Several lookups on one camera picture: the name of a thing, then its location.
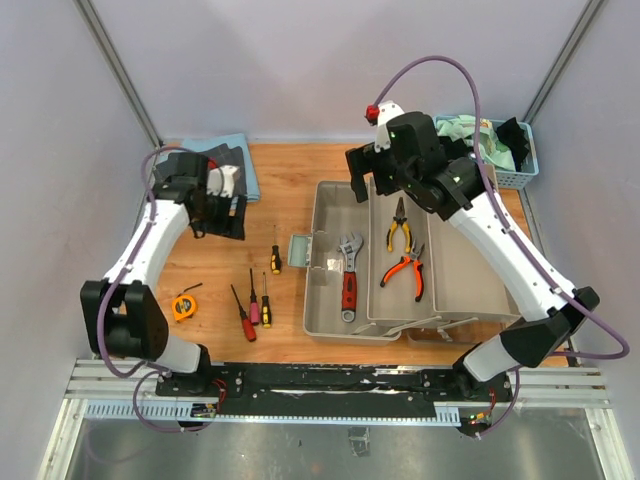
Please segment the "short yellow black screwdriver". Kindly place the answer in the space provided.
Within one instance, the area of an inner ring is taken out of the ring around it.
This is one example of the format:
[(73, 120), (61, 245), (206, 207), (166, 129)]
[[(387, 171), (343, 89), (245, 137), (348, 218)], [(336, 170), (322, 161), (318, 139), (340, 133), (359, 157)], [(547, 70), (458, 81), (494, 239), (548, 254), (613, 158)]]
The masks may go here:
[(280, 248), (277, 242), (277, 228), (273, 226), (274, 241), (271, 247), (270, 269), (274, 275), (279, 275), (282, 270), (282, 260), (280, 256)]

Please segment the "red handled adjustable wrench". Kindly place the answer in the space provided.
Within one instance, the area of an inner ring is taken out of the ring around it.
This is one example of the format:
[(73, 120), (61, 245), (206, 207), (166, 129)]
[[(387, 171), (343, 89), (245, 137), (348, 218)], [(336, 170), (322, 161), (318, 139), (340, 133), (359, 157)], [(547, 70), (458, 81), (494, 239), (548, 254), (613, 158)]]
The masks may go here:
[(360, 233), (350, 233), (340, 237), (339, 251), (343, 254), (345, 261), (341, 294), (341, 318), (345, 323), (353, 322), (356, 317), (356, 259), (362, 245), (363, 237)]

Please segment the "pink handled screwdriver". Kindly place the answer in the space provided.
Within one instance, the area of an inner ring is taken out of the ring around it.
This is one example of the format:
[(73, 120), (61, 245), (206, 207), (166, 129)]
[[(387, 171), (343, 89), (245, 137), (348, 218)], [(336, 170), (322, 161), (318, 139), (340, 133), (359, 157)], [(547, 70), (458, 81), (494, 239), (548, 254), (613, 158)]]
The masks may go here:
[(258, 304), (258, 299), (257, 299), (257, 295), (256, 295), (256, 291), (255, 291), (255, 287), (254, 287), (254, 280), (253, 280), (253, 269), (250, 268), (249, 269), (249, 273), (250, 273), (250, 312), (249, 312), (249, 318), (250, 318), (250, 322), (253, 326), (257, 326), (260, 324), (261, 321), (261, 314), (260, 314), (260, 307)]

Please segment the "grey plastic tool box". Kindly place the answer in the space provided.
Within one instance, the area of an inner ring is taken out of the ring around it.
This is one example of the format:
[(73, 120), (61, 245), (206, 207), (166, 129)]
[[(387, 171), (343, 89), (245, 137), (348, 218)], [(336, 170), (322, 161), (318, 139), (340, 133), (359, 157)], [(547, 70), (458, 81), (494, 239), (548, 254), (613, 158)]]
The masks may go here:
[[(311, 231), (294, 235), (288, 263), (306, 271), (304, 332), (316, 341), (382, 346), (406, 337), (413, 346), (474, 345), (519, 316), (499, 276), (460, 232), (406, 194), (359, 203), (350, 185), (316, 187)], [(340, 237), (360, 233), (355, 320), (341, 318)]]

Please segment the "long yellow black screwdriver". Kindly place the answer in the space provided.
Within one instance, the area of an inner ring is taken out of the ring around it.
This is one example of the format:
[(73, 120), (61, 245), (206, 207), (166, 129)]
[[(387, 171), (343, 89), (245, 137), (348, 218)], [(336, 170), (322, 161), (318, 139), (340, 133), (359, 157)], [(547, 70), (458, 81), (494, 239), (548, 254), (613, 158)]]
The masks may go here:
[(270, 297), (267, 291), (266, 273), (262, 274), (263, 279), (263, 295), (261, 297), (261, 324), (264, 328), (272, 327), (272, 311), (270, 305)]

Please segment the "orange tape measure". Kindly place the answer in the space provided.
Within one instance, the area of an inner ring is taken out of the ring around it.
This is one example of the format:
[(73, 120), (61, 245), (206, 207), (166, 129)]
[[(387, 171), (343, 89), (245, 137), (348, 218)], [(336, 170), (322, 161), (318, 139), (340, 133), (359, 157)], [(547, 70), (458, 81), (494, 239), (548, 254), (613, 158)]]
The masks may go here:
[(197, 313), (198, 304), (193, 296), (193, 291), (202, 285), (203, 283), (200, 282), (189, 286), (174, 298), (171, 304), (171, 311), (173, 318), (177, 323), (182, 323), (185, 320), (192, 318)]

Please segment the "red handled screwdriver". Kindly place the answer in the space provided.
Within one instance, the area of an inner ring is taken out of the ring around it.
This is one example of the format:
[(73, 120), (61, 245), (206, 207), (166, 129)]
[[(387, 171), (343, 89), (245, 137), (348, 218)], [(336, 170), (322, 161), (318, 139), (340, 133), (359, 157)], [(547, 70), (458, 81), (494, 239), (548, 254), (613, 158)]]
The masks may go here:
[(245, 336), (247, 341), (255, 342), (257, 340), (257, 335), (255, 333), (253, 324), (251, 323), (247, 312), (243, 308), (243, 306), (242, 306), (242, 304), (241, 304), (241, 302), (240, 302), (240, 300), (238, 298), (238, 295), (237, 295), (236, 290), (235, 290), (233, 285), (231, 285), (231, 290), (233, 292), (233, 295), (234, 295), (234, 298), (236, 300), (236, 304), (237, 304), (237, 307), (238, 307), (241, 326), (242, 326), (242, 329), (243, 329), (244, 336)]

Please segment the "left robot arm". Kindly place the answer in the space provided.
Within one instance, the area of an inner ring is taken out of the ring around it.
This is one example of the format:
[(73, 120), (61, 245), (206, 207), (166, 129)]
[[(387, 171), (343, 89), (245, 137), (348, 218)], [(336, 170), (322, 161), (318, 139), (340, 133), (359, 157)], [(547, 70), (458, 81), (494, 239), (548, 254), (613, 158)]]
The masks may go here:
[(165, 151), (174, 171), (154, 178), (144, 158), (143, 216), (114, 266), (84, 283), (80, 301), (90, 348), (114, 376), (130, 378), (147, 367), (171, 393), (205, 396), (214, 387), (208, 349), (171, 334), (155, 290), (185, 231), (197, 239), (243, 239), (246, 198), (238, 192), (239, 167), (184, 147)]

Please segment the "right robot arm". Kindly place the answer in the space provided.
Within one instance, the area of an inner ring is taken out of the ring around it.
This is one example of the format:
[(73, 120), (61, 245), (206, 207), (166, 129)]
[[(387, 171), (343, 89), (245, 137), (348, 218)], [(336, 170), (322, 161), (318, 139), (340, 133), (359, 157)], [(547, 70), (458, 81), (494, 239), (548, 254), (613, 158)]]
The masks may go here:
[(389, 104), (369, 106), (365, 117), (376, 128), (374, 141), (345, 154), (356, 201), (367, 201), (364, 177), (371, 174), (380, 194), (402, 191), (438, 215), (483, 255), (520, 313), (514, 324), (454, 363), (455, 392), (474, 400), (496, 376), (539, 366), (578, 330), (599, 296), (591, 287), (575, 287), (509, 224), (481, 158), (448, 158), (429, 115)]

